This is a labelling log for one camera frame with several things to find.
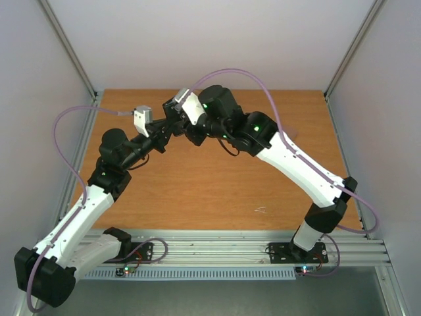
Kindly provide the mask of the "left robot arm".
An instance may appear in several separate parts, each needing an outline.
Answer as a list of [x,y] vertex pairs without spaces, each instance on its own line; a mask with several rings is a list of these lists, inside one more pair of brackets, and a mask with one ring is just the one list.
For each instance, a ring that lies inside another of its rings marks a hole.
[[25,291],[32,313],[62,305],[76,283],[98,265],[133,256],[136,249],[130,234],[113,227],[88,246],[78,246],[122,195],[132,179],[130,171],[140,167],[139,161],[148,159],[151,151],[164,152],[170,135],[164,120],[146,124],[131,140],[119,128],[103,134],[95,169],[77,202],[44,239],[32,249],[21,248],[14,257],[18,287]]

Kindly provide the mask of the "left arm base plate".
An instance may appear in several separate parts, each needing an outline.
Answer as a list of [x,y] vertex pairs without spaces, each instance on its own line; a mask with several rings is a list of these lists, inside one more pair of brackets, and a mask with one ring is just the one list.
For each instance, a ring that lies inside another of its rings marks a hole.
[[152,242],[132,242],[130,245],[125,244],[121,247],[118,255],[112,259],[105,261],[105,264],[111,263],[127,263],[131,261],[149,261],[152,259],[153,243]]

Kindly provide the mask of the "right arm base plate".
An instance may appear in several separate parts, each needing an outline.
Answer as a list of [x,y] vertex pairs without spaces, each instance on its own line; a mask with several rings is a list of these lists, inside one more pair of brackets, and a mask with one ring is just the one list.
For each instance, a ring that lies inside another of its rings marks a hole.
[[317,242],[310,251],[298,248],[293,242],[271,242],[265,252],[269,255],[272,264],[316,264],[328,263],[326,245]]

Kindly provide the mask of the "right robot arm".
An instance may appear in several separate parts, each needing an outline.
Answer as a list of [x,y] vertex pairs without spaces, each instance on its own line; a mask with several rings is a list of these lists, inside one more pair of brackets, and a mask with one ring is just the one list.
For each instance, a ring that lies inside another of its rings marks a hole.
[[185,117],[186,137],[196,146],[207,137],[226,140],[238,151],[282,172],[311,198],[312,205],[286,250],[297,262],[308,259],[318,239],[341,222],[357,181],[327,171],[301,151],[268,115],[243,112],[228,88],[213,85],[199,95],[185,88],[174,101],[176,110]]

